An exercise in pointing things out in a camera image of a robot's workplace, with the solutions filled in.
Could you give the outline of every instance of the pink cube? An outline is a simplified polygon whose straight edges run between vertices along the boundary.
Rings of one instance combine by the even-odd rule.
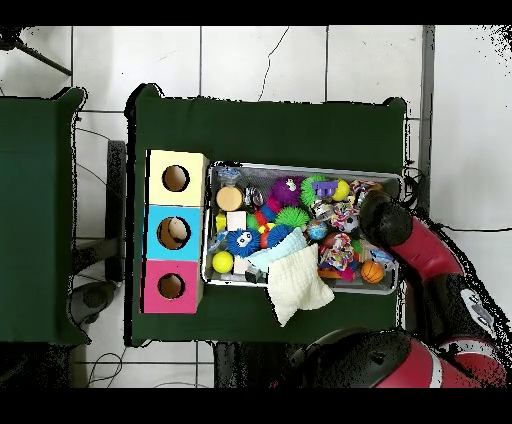
[[[198,261],[147,260],[141,283],[146,314],[194,314],[203,295]]]

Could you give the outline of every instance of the gray bin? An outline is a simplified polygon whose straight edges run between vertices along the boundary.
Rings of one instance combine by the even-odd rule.
[[[394,198],[403,196],[403,179],[396,174],[385,173],[372,173],[372,172],[357,172],[357,171],[340,171],[334,169],[319,169],[319,168],[299,168],[290,166],[277,166],[277,165],[260,165],[251,163],[237,164],[241,165],[237,168],[241,177],[237,180],[237,185],[240,186],[255,186],[258,187],[264,198],[268,196],[268,192],[272,187],[275,179],[284,176],[304,176],[311,175],[325,175],[331,179],[344,179],[348,183],[354,180],[368,180],[380,183],[387,193]],[[203,239],[203,252],[201,263],[201,276],[208,284],[216,285],[236,285],[247,287],[266,287],[265,283],[251,283],[245,280],[243,275],[236,274],[219,274],[212,267],[213,252],[208,254],[208,245],[215,237],[215,216],[220,212],[219,207],[215,202],[215,194],[221,188],[219,179],[217,177],[217,170],[224,168],[222,162],[214,162],[210,164],[207,171],[207,187],[210,187],[210,194],[206,199],[206,210],[204,215],[204,239]],[[333,291],[336,292],[352,292],[352,293],[365,293],[365,294],[390,294],[398,284],[398,264],[394,269],[386,272],[384,278],[377,284],[368,284],[362,281],[358,276],[354,281],[345,281],[342,279],[324,279]]]

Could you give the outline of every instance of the light blue cloth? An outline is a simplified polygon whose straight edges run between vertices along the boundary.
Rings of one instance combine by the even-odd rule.
[[[307,245],[308,242],[304,234],[302,234],[301,229],[297,227],[277,246],[253,253],[251,256],[247,257],[247,260],[262,272],[268,273],[268,267],[272,262],[298,252]]]

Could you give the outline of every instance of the white cloth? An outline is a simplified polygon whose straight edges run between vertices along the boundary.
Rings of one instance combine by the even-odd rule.
[[[334,299],[317,266],[316,243],[270,264],[267,290],[281,327],[298,309],[318,309]]]

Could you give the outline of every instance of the wooden block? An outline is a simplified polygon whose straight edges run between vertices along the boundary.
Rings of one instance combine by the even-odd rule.
[[[146,259],[199,261],[202,212],[202,208],[149,205]],[[183,229],[185,242],[179,234]]]
[[[201,153],[151,150],[149,163],[146,163],[149,203],[203,206],[207,166],[208,159]]]
[[[146,261],[145,314],[194,314],[203,296],[198,261]]]
[[[228,231],[246,230],[247,213],[245,211],[227,212]]]

